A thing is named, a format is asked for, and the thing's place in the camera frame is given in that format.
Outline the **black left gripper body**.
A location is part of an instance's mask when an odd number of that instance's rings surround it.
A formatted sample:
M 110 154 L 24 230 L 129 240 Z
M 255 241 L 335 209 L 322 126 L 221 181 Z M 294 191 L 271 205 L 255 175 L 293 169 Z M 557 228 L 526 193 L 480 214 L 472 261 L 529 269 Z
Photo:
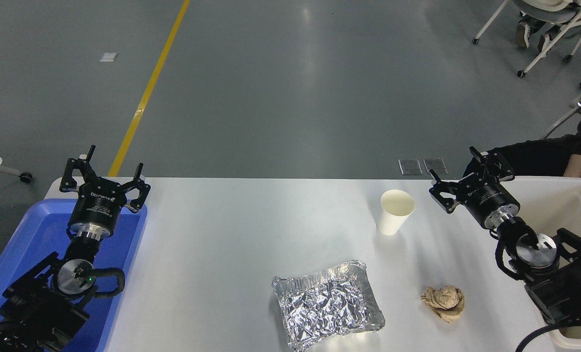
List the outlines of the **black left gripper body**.
M 120 186 L 120 183 L 105 178 L 83 183 L 68 222 L 69 232 L 78 232 L 87 224 L 98 226 L 103 232 L 114 232 L 127 201 Z

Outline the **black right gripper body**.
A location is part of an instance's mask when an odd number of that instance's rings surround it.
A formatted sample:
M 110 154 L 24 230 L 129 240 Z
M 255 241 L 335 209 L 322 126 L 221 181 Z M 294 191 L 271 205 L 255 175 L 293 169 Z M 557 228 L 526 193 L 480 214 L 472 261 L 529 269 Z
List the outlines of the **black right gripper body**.
M 461 204 L 483 229 L 496 229 L 507 219 L 518 216 L 519 202 L 501 183 L 469 174 L 460 184 L 464 187 L 459 196 Z

